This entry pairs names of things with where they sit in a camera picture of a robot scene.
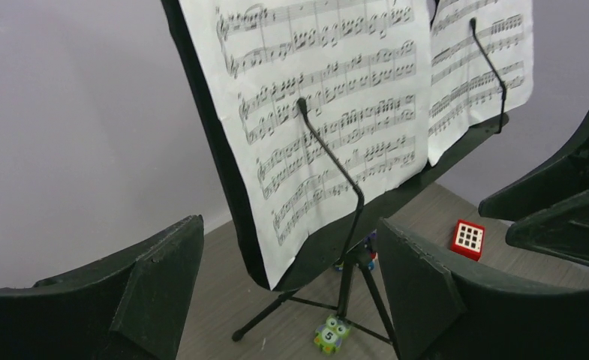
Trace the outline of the black music stand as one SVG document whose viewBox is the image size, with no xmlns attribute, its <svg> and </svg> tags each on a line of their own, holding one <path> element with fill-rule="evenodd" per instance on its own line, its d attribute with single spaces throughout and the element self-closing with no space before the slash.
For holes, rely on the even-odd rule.
<svg viewBox="0 0 589 360">
<path fill-rule="evenodd" d="M 258 286 L 268 288 L 267 276 L 263 269 L 265 257 L 260 252 L 255 230 L 258 218 L 251 214 L 246 186 L 225 137 L 224 129 L 215 113 L 215 106 L 184 14 L 178 1 L 163 1 L 162 5 L 227 199 L 246 270 Z M 507 122 L 507 115 L 502 115 L 474 125 L 450 150 L 444 153 L 437 166 L 427 166 L 400 187 L 386 192 L 367 205 L 355 205 L 353 213 L 312 233 L 284 274 L 282 281 L 275 287 L 278 297 L 245 325 L 235 330 L 231 336 L 232 341 L 238 342 L 243 339 L 253 327 L 286 301 L 321 307 L 321 303 L 298 298 L 296 293 L 321 276 L 325 270 L 333 267 L 335 263 L 343 262 L 338 303 L 336 306 L 325 304 L 324 307 L 337 312 L 338 318 L 345 320 L 353 271 L 359 269 L 365 278 L 368 291 L 387 334 L 378 334 L 357 323 L 354 323 L 353 327 L 396 348 L 392 337 L 394 334 L 392 322 L 383 304 L 380 291 L 365 263 L 369 257 L 365 254 L 361 240 L 373 230 L 378 218 L 392 215 L 405 206 L 472 150 L 492 135 L 498 134 Z"/>
</svg>

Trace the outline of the sheet music page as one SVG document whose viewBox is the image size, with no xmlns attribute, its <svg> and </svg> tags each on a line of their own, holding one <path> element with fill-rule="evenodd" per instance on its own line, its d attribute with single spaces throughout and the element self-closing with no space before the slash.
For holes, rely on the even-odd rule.
<svg viewBox="0 0 589 360">
<path fill-rule="evenodd" d="M 181 1 L 276 288 L 311 235 L 426 165 L 424 1 Z"/>
<path fill-rule="evenodd" d="M 533 3 L 440 1 L 431 26 L 428 162 L 533 92 Z"/>
</svg>

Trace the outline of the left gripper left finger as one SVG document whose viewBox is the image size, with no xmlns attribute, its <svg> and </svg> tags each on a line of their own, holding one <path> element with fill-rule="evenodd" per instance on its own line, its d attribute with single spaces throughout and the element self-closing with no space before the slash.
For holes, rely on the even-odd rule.
<svg viewBox="0 0 589 360">
<path fill-rule="evenodd" d="M 203 246 L 191 215 L 29 288 L 0 288 L 0 359 L 174 359 Z"/>
</svg>

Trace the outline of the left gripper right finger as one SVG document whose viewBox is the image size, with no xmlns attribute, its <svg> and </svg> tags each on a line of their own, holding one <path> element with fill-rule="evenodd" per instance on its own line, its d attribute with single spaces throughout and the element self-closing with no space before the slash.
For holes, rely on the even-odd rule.
<svg viewBox="0 0 589 360">
<path fill-rule="evenodd" d="M 401 359 L 589 359 L 589 289 L 528 280 L 380 219 Z"/>
</svg>

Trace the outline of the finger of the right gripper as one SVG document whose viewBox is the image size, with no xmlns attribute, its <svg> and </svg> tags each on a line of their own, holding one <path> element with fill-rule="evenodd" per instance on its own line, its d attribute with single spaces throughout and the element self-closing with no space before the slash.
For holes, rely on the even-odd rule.
<svg viewBox="0 0 589 360">
<path fill-rule="evenodd" d="M 566 143 L 519 180 L 482 200 L 479 215 L 519 221 L 589 189 L 589 110 Z"/>
<path fill-rule="evenodd" d="M 589 189 L 516 221 L 506 243 L 589 267 Z"/>
</svg>

